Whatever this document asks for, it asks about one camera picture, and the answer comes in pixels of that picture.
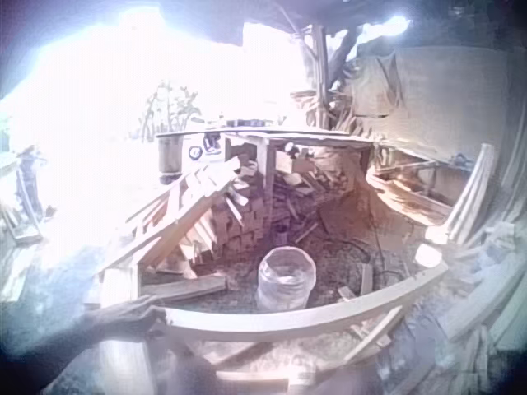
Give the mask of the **person's left hand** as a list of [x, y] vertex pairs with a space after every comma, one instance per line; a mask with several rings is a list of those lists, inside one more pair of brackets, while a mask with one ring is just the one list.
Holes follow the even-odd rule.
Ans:
[[79, 325], [88, 338], [94, 342], [106, 340], [140, 342], [145, 340], [151, 336], [156, 324], [147, 332], [139, 332], [135, 328], [134, 310], [139, 299], [112, 304], [88, 312], [80, 319]]

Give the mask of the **long curved wooden rail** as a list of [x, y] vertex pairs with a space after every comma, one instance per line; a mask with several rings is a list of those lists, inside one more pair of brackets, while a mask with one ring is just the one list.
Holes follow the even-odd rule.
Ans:
[[190, 341], [280, 342], [313, 337], [341, 331], [410, 304], [427, 293], [447, 272], [447, 264], [439, 261], [434, 267], [423, 269], [393, 286], [312, 309], [269, 314], [214, 314], [166, 309], [167, 324], [160, 328], [171, 336]]

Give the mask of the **flat wooden plank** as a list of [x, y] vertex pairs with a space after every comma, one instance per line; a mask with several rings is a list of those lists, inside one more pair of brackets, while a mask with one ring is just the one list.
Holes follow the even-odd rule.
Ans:
[[224, 276], [208, 275], [194, 279], [143, 286], [141, 295], [155, 296], [159, 300], [176, 302], [210, 295], [226, 289], [227, 279]]

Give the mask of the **pale wooden crosspiece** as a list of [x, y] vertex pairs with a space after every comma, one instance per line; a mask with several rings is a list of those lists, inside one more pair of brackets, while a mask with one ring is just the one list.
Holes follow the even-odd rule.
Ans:
[[226, 371], [218, 370], [217, 379], [229, 390], [254, 392], [284, 391], [290, 376], [282, 371]]

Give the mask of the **stack of wooden blocks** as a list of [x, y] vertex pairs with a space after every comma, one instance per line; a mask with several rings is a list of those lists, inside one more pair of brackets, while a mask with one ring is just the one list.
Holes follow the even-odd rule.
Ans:
[[203, 217], [215, 259], [255, 249], [266, 233], [267, 207], [257, 164], [251, 160], [236, 174], [234, 183]]

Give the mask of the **dark metal drum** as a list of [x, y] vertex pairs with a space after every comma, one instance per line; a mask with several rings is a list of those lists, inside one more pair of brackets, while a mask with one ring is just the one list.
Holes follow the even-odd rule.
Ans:
[[182, 135], [161, 136], [158, 140], [160, 182], [169, 185], [181, 176]]

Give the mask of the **white and blue sign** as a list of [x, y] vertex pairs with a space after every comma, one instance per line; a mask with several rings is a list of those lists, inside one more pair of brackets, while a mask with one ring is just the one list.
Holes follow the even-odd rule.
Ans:
[[191, 161], [211, 161], [222, 154], [222, 139], [219, 134], [203, 133], [189, 140], [186, 149]]

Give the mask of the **leafy plant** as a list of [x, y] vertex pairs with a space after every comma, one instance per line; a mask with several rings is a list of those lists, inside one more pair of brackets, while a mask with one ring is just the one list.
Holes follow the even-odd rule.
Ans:
[[197, 98], [198, 92], [187, 86], [161, 81], [147, 97], [138, 120], [136, 138], [141, 142], [153, 142], [161, 134], [184, 132], [193, 118], [199, 119], [202, 115]]

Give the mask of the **wooden drawer box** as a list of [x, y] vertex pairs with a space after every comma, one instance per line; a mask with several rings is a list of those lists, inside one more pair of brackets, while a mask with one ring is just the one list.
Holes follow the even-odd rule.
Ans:
[[305, 158], [292, 159], [286, 152], [276, 151], [275, 168], [284, 174], [309, 173], [315, 170], [315, 164]]

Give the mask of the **heap of wood scraps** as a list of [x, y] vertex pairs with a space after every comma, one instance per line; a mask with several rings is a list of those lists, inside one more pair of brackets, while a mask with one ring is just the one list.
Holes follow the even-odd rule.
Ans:
[[298, 225], [323, 205], [341, 200], [364, 177], [361, 153], [351, 148], [304, 147], [292, 159], [305, 158], [315, 164], [309, 173], [284, 174], [276, 170], [273, 181], [272, 225]]

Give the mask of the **wooden workbench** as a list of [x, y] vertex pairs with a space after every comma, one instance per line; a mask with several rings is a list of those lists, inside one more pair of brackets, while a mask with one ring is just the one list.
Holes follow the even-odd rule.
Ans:
[[364, 137], [356, 137], [344, 132], [330, 132], [320, 128], [307, 127], [304, 129], [290, 127], [233, 127], [233, 128], [210, 128], [198, 129], [190, 132], [166, 132], [158, 134], [157, 138], [186, 137], [195, 134], [209, 134], [223, 136], [229, 139], [240, 139], [249, 144], [257, 146], [257, 162], [262, 165], [262, 175], [264, 178], [265, 190], [272, 191], [269, 183], [273, 177], [267, 175], [271, 164], [274, 164], [275, 151], [278, 146], [292, 142], [302, 146], [331, 146], [331, 147], [351, 147], [361, 153], [361, 170], [366, 171], [371, 149], [374, 142]]

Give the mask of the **thin wooden slat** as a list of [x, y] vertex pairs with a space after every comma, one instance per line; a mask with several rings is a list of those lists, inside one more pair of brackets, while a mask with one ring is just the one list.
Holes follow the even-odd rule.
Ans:
[[345, 363], [358, 362], [405, 314], [405, 307], [391, 309], [370, 331], [370, 333], [346, 356]]

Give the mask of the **rough wooden posts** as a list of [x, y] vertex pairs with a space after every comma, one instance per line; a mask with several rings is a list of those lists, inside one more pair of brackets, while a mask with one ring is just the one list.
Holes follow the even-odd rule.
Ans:
[[329, 108], [329, 61], [325, 28], [321, 25], [311, 25], [310, 35], [312, 48], [309, 54], [314, 62], [315, 93], [316, 93], [316, 126], [330, 129]]

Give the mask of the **heap of long planks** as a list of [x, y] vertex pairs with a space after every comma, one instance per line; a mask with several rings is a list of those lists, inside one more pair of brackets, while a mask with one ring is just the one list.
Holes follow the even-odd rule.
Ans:
[[520, 313], [520, 298], [527, 296], [527, 229], [502, 222], [488, 241], [500, 256], [478, 273], [478, 286], [438, 319], [458, 357], [451, 382], [441, 386], [449, 395], [470, 395], [488, 384], [491, 348]]

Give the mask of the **leaning bundle of planks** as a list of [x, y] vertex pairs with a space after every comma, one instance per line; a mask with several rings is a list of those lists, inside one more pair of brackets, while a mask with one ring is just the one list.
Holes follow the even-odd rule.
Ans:
[[445, 222], [449, 242], [464, 244], [467, 241], [483, 205], [494, 170], [494, 157], [495, 147], [487, 143], [482, 144], [473, 172]]

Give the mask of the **hanging grey tarp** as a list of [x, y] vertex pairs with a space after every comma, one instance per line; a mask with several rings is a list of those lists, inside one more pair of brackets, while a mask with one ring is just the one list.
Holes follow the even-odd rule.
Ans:
[[403, 48], [357, 67], [347, 93], [373, 138], [437, 160], [475, 159], [483, 143], [499, 156], [512, 150], [527, 95], [525, 51]]

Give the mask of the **upright wooden post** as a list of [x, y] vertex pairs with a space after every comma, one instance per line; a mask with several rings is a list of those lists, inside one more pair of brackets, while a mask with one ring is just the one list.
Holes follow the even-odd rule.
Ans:
[[157, 395], [144, 342], [103, 341], [99, 356], [106, 395]]

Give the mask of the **slatted wooden frame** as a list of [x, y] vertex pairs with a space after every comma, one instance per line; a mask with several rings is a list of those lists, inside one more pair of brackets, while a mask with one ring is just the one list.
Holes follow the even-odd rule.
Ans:
[[119, 250], [97, 269], [104, 280], [113, 269], [130, 269], [132, 274], [145, 267], [158, 267], [179, 247], [218, 199], [238, 179], [237, 172], [247, 163], [245, 155], [223, 163], [194, 167], [134, 212], [136, 239]]

